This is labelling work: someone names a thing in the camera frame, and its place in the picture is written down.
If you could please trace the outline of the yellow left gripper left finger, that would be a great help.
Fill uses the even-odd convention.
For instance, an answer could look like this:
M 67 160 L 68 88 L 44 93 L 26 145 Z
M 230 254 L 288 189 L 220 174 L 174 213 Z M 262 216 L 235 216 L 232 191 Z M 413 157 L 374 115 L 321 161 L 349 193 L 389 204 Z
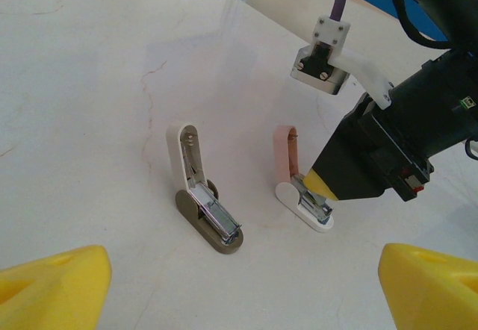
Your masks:
M 111 276 L 100 245 L 0 270 L 0 330 L 96 330 Z

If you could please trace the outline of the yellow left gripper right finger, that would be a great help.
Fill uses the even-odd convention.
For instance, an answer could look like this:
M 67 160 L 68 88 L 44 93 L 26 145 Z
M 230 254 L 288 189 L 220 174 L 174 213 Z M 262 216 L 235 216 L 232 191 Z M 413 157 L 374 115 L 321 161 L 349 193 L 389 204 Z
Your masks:
M 478 330 L 478 261 L 389 243 L 378 276 L 397 330 Z

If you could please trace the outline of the white base pink lid stapler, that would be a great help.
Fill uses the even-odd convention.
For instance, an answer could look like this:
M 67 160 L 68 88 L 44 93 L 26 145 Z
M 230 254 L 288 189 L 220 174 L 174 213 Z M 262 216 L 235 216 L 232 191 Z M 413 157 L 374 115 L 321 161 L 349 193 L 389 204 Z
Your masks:
M 298 134 L 292 125 L 279 125 L 273 132 L 273 151 L 277 185 L 276 198 L 317 232 L 328 232 L 334 225 L 332 208 L 326 198 L 304 185 L 299 171 Z

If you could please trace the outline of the small metal clip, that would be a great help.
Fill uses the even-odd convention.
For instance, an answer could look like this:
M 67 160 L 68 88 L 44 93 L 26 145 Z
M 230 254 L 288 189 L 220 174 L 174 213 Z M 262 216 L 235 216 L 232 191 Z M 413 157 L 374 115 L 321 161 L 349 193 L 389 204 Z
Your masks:
M 166 141 L 179 213 L 216 251 L 236 252 L 243 243 L 241 225 L 220 203 L 216 185 L 205 174 L 197 128 L 173 122 Z

